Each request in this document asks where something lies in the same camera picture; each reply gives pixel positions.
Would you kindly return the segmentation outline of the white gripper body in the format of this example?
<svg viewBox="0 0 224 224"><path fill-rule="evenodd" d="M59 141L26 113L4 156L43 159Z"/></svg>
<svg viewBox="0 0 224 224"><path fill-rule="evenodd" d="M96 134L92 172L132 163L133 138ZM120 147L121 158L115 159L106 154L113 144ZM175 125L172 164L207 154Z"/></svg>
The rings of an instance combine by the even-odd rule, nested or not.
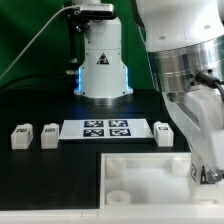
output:
<svg viewBox="0 0 224 224"><path fill-rule="evenodd" d="M214 173L224 174L224 102L216 90L200 87L172 102L163 94L167 111L191 150Z"/></svg>

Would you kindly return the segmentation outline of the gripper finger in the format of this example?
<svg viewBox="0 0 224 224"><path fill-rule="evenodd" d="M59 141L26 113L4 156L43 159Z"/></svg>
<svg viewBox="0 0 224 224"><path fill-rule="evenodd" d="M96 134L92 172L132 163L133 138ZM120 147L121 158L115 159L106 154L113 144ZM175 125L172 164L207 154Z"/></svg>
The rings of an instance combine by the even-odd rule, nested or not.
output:
<svg viewBox="0 0 224 224"><path fill-rule="evenodd" d="M217 172L212 171L211 169L206 170L206 177L210 184L215 184L222 180L222 175Z"/></svg>

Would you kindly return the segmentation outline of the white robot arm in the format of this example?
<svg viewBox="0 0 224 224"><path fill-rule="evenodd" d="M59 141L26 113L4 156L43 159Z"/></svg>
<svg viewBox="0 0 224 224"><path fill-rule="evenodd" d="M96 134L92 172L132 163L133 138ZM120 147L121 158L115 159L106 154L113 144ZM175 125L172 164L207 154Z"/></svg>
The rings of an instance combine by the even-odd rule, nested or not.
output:
<svg viewBox="0 0 224 224"><path fill-rule="evenodd" d="M191 149L191 178L224 177L224 25L219 0L130 0L155 89ZM120 20L101 0L72 0L87 29L74 94L110 103L133 93L120 56Z"/></svg>

